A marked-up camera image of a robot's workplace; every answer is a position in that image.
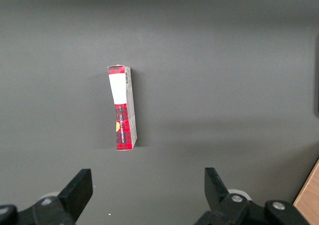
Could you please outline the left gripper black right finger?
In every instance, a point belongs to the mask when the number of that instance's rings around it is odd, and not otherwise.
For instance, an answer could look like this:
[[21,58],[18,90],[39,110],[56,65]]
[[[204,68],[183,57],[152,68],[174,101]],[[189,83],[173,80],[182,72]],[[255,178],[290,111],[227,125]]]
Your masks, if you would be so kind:
[[204,192],[210,210],[197,225],[263,225],[260,206],[239,193],[230,193],[215,168],[204,169]]

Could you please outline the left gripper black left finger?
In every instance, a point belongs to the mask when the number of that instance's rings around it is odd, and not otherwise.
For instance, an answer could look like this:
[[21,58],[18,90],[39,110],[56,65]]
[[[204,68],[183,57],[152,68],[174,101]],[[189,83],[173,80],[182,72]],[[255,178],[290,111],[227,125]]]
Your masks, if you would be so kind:
[[19,225],[74,225],[93,194],[91,169],[81,169],[58,194],[18,213]]

